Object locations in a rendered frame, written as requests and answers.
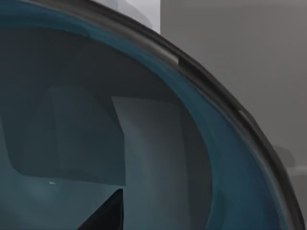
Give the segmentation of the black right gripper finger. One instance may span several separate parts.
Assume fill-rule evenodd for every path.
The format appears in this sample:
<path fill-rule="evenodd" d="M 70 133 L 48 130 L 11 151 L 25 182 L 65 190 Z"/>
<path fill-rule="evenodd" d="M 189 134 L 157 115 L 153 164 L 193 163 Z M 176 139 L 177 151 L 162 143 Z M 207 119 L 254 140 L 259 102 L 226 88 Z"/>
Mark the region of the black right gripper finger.
<path fill-rule="evenodd" d="M 123 230 L 123 189 L 117 189 L 77 230 Z"/>

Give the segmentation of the dark blue bowl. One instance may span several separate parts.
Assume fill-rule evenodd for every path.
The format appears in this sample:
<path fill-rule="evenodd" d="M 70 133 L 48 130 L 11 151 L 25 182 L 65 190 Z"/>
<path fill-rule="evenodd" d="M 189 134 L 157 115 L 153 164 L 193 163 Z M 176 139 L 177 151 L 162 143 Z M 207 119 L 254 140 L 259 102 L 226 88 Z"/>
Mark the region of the dark blue bowl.
<path fill-rule="evenodd" d="M 0 230 L 307 230 L 251 114 L 195 59 L 90 0 L 0 0 Z"/>

